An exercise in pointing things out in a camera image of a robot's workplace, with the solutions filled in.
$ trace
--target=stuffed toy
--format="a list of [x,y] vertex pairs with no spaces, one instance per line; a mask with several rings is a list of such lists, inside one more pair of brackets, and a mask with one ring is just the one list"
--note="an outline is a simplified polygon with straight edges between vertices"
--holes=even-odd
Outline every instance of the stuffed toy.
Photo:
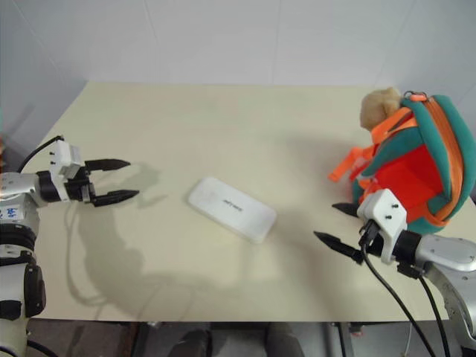
[[373,144],[353,147],[329,175],[350,172],[353,203],[390,189],[407,210],[410,231],[432,234],[461,208],[476,180],[476,144],[451,100],[394,88],[362,101],[361,126]]

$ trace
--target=beige table surface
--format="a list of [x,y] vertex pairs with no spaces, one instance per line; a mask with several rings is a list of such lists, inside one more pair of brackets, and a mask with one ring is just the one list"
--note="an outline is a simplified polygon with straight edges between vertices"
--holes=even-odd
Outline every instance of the beige table surface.
[[[43,318],[138,321],[398,321],[405,316],[364,266],[313,230],[357,245],[360,221],[332,209],[346,182],[327,173],[370,136],[358,124],[370,89],[89,83],[48,137],[64,134],[83,159],[132,162],[93,175],[97,191],[140,196],[104,208],[56,203],[40,211]],[[25,172],[46,169],[38,155]],[[277,210],[253,245],[185,199],[215,176]],[[474,239],[468,201],[443,231]],[[417,319],[434,319],[418,282],[377,268]],[[440,308],[443,310],[438,295]]]

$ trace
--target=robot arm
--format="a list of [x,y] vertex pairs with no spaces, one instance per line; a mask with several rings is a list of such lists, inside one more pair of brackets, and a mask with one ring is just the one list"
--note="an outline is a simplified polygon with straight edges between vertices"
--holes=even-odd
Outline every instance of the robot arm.
[[0,357],[23,357],[29,318],[45,308],[45,283],[34,247],[39,230],[38,208],[50,202],[110,205],[138,194],[118,190],[97,196],[89,181],[93,170],[129,165],[116,159],[85,161],[79,150],[57,141],[49,171],[0,174]]
[[[406,210],[388,189],[369,195],[358,208],[334,207],[364,220],[359,244],[370,244],[368,253],[385,264],[397,261],[398,272],[412,278],[424,275],[438,288],[457,340],[476,350],[476,243],[407,231]],[[362,263],[360,250],[330,234],[315,234],[331,249]]]

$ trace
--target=floor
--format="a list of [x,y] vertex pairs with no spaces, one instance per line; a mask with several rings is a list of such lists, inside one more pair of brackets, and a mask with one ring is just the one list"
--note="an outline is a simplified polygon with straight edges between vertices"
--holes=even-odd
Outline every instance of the floor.
[[[162,323],[139,329],[138,324],[93,321],[30,322],[30,339],[49,347],[60,357],[167,357],[172,346],[188,331],[210,329],[214,357],[265,357],[265,324],[247,323]],[[340,357],[338,329],[328,323],[290,323],[306,357]],[[351,335],[354,356],[403,356],[408,337],[408,323],[364,326]],[[433,321],[421,323],[437,356],[443,356],[440,334]],[[452,356],[460,356],[459,346],[446,324]],[[136,337],[143,343],[133,344]],[[407,356],[427,356],[416,333],[411,335]],[[43,356],[29,349],[27,357]]]

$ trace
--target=orange zipper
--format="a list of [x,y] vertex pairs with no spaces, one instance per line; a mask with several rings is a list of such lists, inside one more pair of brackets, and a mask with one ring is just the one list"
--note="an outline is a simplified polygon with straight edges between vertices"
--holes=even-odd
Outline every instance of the orange zipper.
[[451,214],[460,199],[463,186],[463,157],[448,118],[438,102],[434,98],[430,98],[425,102],[425,107],[430,112],[448,153],[451,200],[435,214],[437,219],[444,220]]

